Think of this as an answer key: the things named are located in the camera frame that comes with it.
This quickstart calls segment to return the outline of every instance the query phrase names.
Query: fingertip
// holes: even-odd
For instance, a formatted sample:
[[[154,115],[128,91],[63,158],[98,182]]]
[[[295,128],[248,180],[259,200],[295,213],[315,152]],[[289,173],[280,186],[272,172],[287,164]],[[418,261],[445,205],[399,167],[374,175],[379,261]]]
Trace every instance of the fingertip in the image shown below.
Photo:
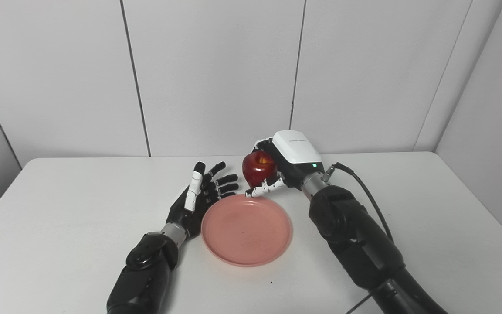
[[[199,162],[197,162],[195,164],[194,171],[197,171],[198,173],[204,174],[205,173],[205,167],[206,167],[206,165],[203,162],[199,161]]]

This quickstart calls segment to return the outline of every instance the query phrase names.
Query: cable connector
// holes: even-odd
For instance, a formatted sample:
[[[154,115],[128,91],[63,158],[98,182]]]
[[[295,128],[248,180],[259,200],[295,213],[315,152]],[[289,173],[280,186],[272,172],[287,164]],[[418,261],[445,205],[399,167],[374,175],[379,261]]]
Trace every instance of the cable connector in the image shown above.
[[[330,177],[331,177],[331,175],[334,173],[334,170],[335,170],[335,169],[336,169],[336,167],[334,167],[334,165],[331,165],[331,166],[327,169],[327,171],[325,172],[325,174],[323,174],[323,175],[322,175],[321,180],[322,180],[323,182],[328,182],[328,181],[329,181],[329,179],[330,179]]]

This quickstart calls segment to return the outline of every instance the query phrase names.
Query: black joint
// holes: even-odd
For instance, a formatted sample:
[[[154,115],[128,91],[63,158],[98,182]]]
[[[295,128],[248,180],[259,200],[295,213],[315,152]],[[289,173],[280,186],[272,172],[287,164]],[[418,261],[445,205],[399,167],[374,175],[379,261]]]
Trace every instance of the black joint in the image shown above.
[[[139,244],[127,255],[125,263],[131,270],[144,270],[164,254],[170,270],[177,266],[179,252],[172,239],[163,234],[145,234]]]

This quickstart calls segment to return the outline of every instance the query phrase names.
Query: black cable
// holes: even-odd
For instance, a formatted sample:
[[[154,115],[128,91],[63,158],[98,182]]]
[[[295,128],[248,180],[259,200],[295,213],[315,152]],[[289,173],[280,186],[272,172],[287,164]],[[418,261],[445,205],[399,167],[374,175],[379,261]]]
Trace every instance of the black cable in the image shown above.
[[[350,310],[344,314],[350,314],[351,312],[354,312],[355,310],[357,310],[357,308],[359,308],[362,304],[365,303],[365,301],[369,300],[369,298],[371,298],[372,296],[373,296],[372,294],[368,294],[365,298],[361,299],[360,302],[357,302],[357,304],[355,304],[353,308],[350,308]]]
[[[377,215],[379,216],[379,219],[381,220],[381,223],[383,224],[383,228],[385,229],[385,232],[387,233],[387,236],[389,237],[389,239],[392,242],[394,242],[394,240],[392,238],[392,234],[390,234],[390,229],[389,229],[389,226],[387,225],[387,221],[385,220],[385,217],[383,216],[383,213],[381,213],[381,209],[379,208],[379,205],[377,205],[377,202],[373,198],[373,195],[371,195],[371,192],[369,191],[369,189],[367,188],[367,186],[363,183],[363,181],[349,167],[347,167],[345,165],[342,165],[341,163],[336,163],[333,166],[336,169],[340,169],[340,170],[344,171],[345,173],[348,173],[349,175],[351,175],[352,177],[354,177],[354,179],[359,183],[359,185],[361,185],[361,188],[363,189],[363,191],[365,192],[365,194],[367,194],[367,197],[369,197],[369,201],[371,201],[371,204],[373,204],[373,207],[375,208],[375,212],[377,212]]]

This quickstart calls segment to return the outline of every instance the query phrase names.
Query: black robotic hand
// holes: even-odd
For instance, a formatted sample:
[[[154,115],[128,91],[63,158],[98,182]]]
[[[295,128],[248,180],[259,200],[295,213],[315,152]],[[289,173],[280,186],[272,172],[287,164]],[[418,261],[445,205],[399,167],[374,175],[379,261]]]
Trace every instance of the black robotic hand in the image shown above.
[[[203,216],[215,202],[239,188],[235,174],[213,181],[225,167],[221,162],[204,173],[203,163],[195,165],[191,184],[171,206],[164,228],[145,234],[127,256],[126,266],[108,298],[108,314],[159,312],[170,274],[177,266],[178,248],[186,239],[199,235]]]
[[[193,238],[201,233],[201,222],[208,209],[217,201],[224,197],[234,195],[239,189],[237,174],[229,174],[214,180],[214,176],[225,169],[226,163],[217,163],[209,172],[204,174],[204,163],[197,163],[193,171],[191,185],[189,185],[170,207],[170,214],[166,223],[177,223],[187,232],[187,238]],[[196,191],[191,191],[191,186],[199,187]],[[194,205],[188,197],[196,195]]]

